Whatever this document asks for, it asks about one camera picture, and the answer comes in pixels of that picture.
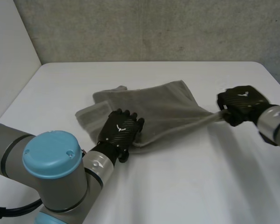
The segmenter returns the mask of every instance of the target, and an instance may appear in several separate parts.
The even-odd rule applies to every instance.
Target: gray towel
[[[198,106],[183,81],[142,90],[119,86],[96,92],[93,99],[95,105],[78,111],[76,118],[95,143],[108,115],[118,108],[136,112],[138,118],[145,119],[143,130],[133,143],[136,147],[146,146],[172,133],[193,131],[222,117],[221,112],[213,114]]]

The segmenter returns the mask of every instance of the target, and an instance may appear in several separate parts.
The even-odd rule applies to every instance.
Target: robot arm
[[[128,148],[144,124],[136,117],[129,111],[112,112],[98,144],[83,159],[77,139],[68,132],[33,136],[0,124],[0,175],[38,191],[44,206],[35,224],[81,224],[116,160],[127,160]]]
[[[251,86],[238,86],[218,94],[217,103],[227,110],[224,119],[231,126],[253,122],[266,143],[280,146],[280,106],[272,105]]]

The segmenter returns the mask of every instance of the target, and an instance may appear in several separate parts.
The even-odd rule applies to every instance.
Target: light blue cap
[[[41,179],[57,179],[73,172],[82,161],[77,139],[68,132],[45,132],[34,137],[23,151],[26,170]]]
[[[66,224],[66,223],[53,216],[49,216],[43,212],[39,212],[34,220],[34,224]]]

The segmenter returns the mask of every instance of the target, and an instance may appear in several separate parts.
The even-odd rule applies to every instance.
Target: table surface
[[[175,80],[183,80],[211,112],[218,111],[218,93],[239,85],[252,85],[280,105],[280,85],[253,62],[49,63],[0,123],[35,135],[65,130],[88,151],[94,144],[75,112],[94,103],[94,92]],[[116,164],[84,223],[280,224],[280,148],[264,143],[253,124],[215,123],[157,147]],[[35,190],[0,176],[0,206],[19,207],[37,198]],[[36,214],[0,224],[31,224]]]

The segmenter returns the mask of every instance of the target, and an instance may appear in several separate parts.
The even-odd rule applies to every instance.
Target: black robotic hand
[[[126,162],[129,156],[128,149],[132,145],[135,136],[141,132],[144,119],[137,120],[137,114],[130,115],[128,110],[113,111],[98,135],[98,144],[108,142],[116,147],[119,152],[119,161]]]
[[[217,104],[221,110],[227,109],[224,120],[231,126],[237,126],[244,121],[257,123],[258,117],[267,108],[273,106],[252,86],[237,86],[227,89],[217,96]]]

